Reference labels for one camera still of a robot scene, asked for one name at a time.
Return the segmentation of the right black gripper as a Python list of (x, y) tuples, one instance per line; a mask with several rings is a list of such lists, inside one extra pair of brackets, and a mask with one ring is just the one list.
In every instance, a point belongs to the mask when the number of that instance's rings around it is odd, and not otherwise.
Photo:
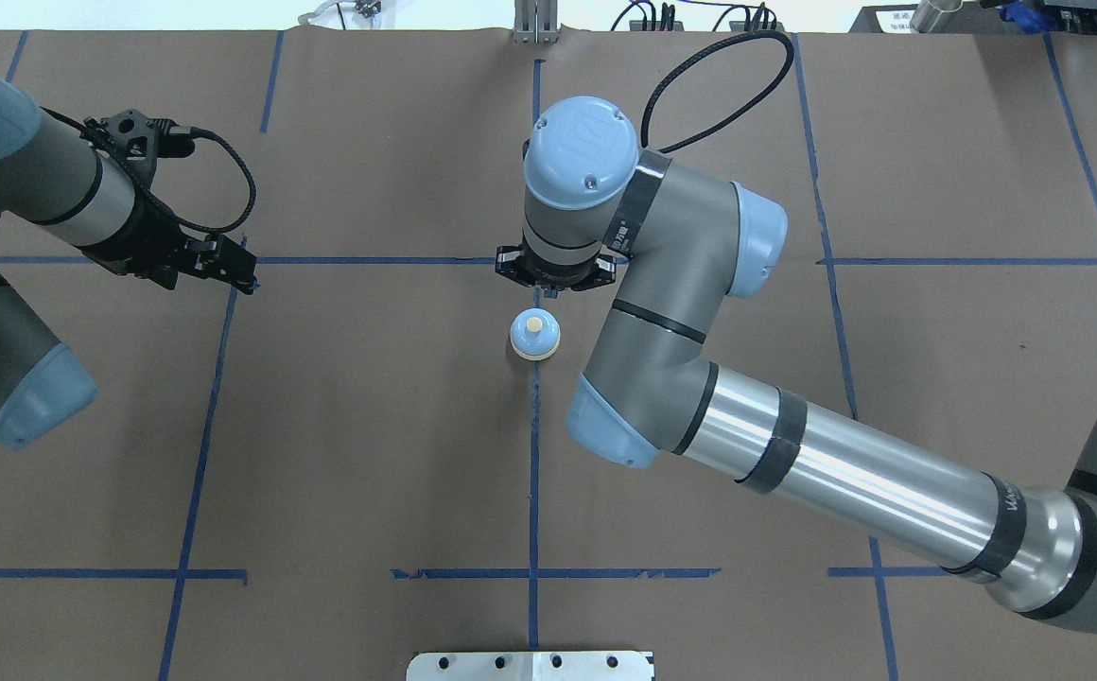
[(548, 263), (528, 246), (500, 246), (496, 250), (496, 274), (514, 281), (523, 288), (545, 290), (545, 296), (557, 296), (562, 290), (593, 290), (612, 285), (617, 280), (618, 260), (596, 254), (586, 262), (561, 266)]

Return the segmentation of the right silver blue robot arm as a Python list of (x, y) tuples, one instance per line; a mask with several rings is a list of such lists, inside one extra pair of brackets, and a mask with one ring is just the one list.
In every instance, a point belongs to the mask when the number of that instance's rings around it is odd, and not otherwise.
[(566, 418), (584, 449), (648, 468), (669, 451), (798, 501), (983, 584), (1025, 618), (1097, 633), (1097, 422), (1063, 490), (1008, 483), (705, 360), (724, 298), (764, 286), (785, 211), (643, 146), (617, 105), (570, 97), (524, 152), (525, 286), (612, 283), (630, 259)]

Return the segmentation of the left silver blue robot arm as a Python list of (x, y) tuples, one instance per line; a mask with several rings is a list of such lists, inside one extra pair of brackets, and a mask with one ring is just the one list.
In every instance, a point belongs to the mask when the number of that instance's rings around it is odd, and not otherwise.
[[(163, 159), (216, 144), (246, 198), (224, 227), (178, 216), (152, 190)], [(174, 290), (182, 276), (258, 290), (257, 257), (233, 239), (257, 201), (242, 155), (220, 135), (138, 109), (73, 120), (0, 75), (0, 224), (39, 230), (81, 262)], [(0, 264), (13, 256), (0, 247)], [(21, 451), (81, 413), (97, 383), (0, 266), (0, 447)]]

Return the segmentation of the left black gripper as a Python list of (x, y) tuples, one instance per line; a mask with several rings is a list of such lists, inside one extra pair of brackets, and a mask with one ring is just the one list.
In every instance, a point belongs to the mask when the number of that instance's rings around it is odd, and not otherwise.
[(84, 256), (113, 274), (148, 279), (166, 290), (176, 288), (183, 260), (189, 276), (217, 280), (247, 296), (259, 286), (257, 257), (244, 245), (228, 236), (194, 240), (142, 191), (134, 194), (128, 219), (112, 236), (87, 246)]

